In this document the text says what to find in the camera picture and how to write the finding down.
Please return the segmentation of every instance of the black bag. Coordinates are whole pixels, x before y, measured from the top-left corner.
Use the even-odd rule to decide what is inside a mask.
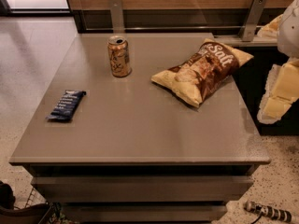
[[[11,186],[0,181],[0,205],[6,209],[13,209],[15,201]]]

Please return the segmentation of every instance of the gold can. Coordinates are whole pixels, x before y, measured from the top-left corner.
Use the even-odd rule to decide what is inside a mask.
[[[131,73],[129,44],[124,37],[113,35],[108,40],[108,54],[114,77],[126,77]]]

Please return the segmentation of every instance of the black cable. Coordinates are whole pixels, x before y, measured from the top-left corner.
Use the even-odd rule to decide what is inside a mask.
[[[260,213],[260,215],[258,216],[258,218],[255,221],[251,222],[250,224],[257,223],[259,221],[259,219],[261,219],[262,216],[263,216],[263,214]]]

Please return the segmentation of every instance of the can top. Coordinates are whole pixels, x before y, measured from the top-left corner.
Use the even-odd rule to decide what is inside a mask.
[[[125,42],[125,38],[123,36],[119,35],[113,35],[109,40],[109,44],[111,45],[121,45],[122,43]]]

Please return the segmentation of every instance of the brown snack bag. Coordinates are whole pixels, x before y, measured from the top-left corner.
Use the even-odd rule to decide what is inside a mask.
[[[189,60],[152,76],[151,81],[167,87],[189,105],[199,107],[223,80],[251,58],[242,50],[205,39]]]

